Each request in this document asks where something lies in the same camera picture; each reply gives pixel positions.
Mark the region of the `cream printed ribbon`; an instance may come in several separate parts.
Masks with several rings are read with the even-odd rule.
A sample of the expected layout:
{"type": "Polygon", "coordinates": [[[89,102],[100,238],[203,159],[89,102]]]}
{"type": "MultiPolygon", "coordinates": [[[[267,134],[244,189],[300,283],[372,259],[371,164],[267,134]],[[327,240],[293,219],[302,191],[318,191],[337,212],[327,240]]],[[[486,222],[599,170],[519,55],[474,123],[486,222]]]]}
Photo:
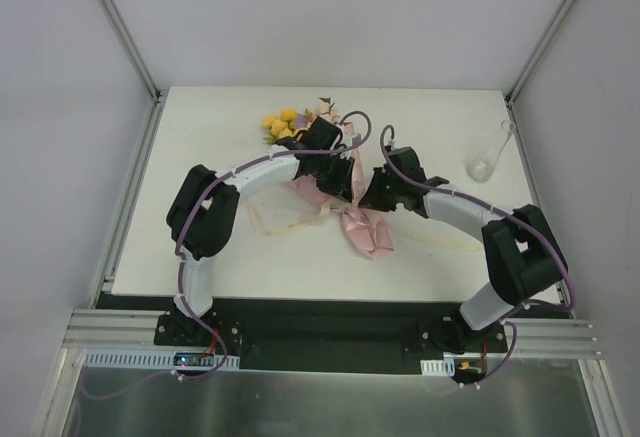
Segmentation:
{"type": "MultiPolygon", "coordinates": [[[[275,237],[285,235],[290,232],[294,232],[300,228],[306,226],[320,225],[334,209],[334,204],[323,204],[317,214],[306,216],[302,219],[294,220],[289,223],[269,228],[262,215],[250,202],[245,204],[252,226],[254,230],[263,236],[275,237]]],[[[409,231],[403,231],[399,228],[389,226],[389,232],[394,237],[406,239],[413,242],[419,242],[424,245],[428,245],[434,248],[440,248],[451,251],[460,251],[465,253],[478,253],[483,249],[483,246],[478,243],[463,243],[459,240],[445,237],[436,237],[429,234],[421,234],[409,231]]]]}

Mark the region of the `pink and purple wrapping paper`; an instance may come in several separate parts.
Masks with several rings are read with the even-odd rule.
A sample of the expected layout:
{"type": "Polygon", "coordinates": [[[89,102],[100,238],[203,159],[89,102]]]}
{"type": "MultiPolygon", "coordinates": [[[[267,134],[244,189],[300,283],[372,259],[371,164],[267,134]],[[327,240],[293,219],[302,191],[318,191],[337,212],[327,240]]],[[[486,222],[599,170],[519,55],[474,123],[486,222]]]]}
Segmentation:
{"type": "Polygon", "coordinates": [[[352,247],[370,260],[391,253],[393,242],[388,225],[380,213],[360,208],[358,204],[365,194],[365,179],[358,150],[351,152],[353,165],[347,172],[346,196],[337,197],[320,189],[320,178],[301,176],[292,182],[297,194],[318,208],[313,219],[306,225],[315,225],[330,215],[340,217],[341,229],[352,247]]]}

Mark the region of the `yellow and pink flower bunch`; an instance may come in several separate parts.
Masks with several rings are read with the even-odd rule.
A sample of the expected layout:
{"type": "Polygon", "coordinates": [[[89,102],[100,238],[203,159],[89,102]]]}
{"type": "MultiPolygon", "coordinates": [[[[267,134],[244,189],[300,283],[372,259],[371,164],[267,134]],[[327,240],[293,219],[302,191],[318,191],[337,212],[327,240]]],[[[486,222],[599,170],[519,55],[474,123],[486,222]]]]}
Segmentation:
{"type": "Polygon", "coordinates": [[[261,121],[262,140],[266,144],[274,144],[282,138],[297,137],[300,133],[308,130],[318,118],[330,123],[339,121],[340,115],[330,97],[319,97],[318,103],[312,109],[285,108],[266,115],[261,121]]]}

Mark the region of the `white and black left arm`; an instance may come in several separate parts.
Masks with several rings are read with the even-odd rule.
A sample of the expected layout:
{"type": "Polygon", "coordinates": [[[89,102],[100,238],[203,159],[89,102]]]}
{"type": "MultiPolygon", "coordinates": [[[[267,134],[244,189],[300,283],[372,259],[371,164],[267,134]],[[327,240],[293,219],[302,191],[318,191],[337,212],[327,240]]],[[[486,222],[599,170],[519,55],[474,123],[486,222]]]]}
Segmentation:
{"type": "Polygon", "coordinates": [[[180,259],[174,305],[183,314],[176,332],[188,345],[204,344],[213,305],[209,289],[217,255],[229,242],[238,207],[279,184],[311,177],[321,191],[339,200],[352,197],[352,151],[361,136],[350,125],[323,119],[296,136],[281,137],[267,153],[236,168],[215,172],[192,167],[166,216],[180,259]]]}

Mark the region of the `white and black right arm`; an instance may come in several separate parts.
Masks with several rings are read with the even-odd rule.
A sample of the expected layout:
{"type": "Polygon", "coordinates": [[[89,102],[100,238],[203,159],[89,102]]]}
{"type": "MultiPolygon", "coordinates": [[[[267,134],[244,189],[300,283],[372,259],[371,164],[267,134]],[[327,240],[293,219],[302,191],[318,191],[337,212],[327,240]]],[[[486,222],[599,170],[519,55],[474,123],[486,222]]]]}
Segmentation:
{"type": "Polygon", "coordinates": [[[488,283],[463,302],[450,326],[452,344],[473,351],[486,328],[568,276],[568,267],[541,209],[493,206],[454,189],[441,177],[428,179],[410,147],[382,147],[385,164],[374,174],[359,206],[393,212],[398,206],[448,224],[483,246],[488,283]]]}

